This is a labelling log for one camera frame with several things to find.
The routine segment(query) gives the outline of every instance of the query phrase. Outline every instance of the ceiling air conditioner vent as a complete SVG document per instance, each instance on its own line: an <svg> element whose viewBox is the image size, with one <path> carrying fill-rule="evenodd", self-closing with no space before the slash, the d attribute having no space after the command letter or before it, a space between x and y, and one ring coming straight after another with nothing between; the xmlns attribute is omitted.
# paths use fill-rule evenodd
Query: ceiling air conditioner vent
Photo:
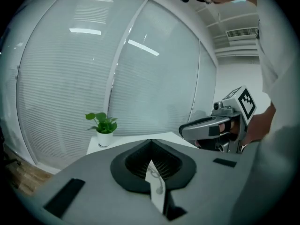
<svg viewBox="0 0 300 225"><path fill-rule="evenodd" d="M255 39L258 28L243 28L226 31L229 41Z"/></svg>

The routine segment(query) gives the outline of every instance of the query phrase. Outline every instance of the white pot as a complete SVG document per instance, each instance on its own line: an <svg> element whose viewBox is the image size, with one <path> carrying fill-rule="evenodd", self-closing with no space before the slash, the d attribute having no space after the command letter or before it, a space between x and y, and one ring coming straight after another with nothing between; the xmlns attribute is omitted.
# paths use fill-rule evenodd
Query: white pot
<svg viewBox="0 0 300 225"><path fill-rule="evenodd" d="M97 132L97 137L101 147L108 147L113 142L113 133L103 134Z"/></svg>

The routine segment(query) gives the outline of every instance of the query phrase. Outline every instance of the gray surface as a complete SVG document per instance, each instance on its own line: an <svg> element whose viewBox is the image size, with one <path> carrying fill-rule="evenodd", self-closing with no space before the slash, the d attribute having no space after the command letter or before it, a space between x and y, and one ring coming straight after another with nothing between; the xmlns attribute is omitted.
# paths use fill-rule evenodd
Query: gray surface
<svg viewBox="0 0 300 225"><path fill-rule="evenodd" d="M251 145L242 155L198 150L160 140L189 155L197 164L197 173L184 189L172 191L174 202L188 215L171 222L183 224L196 212L198 221L209 216L207 209L220 199L228 199L221 212L228 215L234 205L252 165L256 145ZM70 224L167 224L170 223L152 204L148 195L131 193L121 188L110 173L110 163L116 155L140 144L132 142L119 147L82 157L53 176L34 195L34 200L45 205L71 178L86 181L80 193L71 203L62 219ZM235 168L212 162L223 158L238 162Z"/></svg>

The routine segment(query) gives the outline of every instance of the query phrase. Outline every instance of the table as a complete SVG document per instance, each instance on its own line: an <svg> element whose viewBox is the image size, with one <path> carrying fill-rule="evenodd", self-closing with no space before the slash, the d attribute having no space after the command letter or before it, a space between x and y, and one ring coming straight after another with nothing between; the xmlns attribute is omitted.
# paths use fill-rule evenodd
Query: table
<svg viewBox="0 0 300 225"><path fill-rule="evenodd" d="M139 136L116 136L113 137L112 144L106 148L100 147L98 145L98 138L96 136L93 136L90 140L90 144L87 150L87 155L91 154L93 152L98 152L106 149L110 149L113 147L117 147L126 143L136 142L136 141L142 141L146 139L161 139L166 140L172 143L177 143L183 146L188 146L192 148L196 148L194 145L190 144L183 138L179 137L175 133L169 132L169 133L160 133L160 134L149 134L149 135L139 135Z"/></svg>

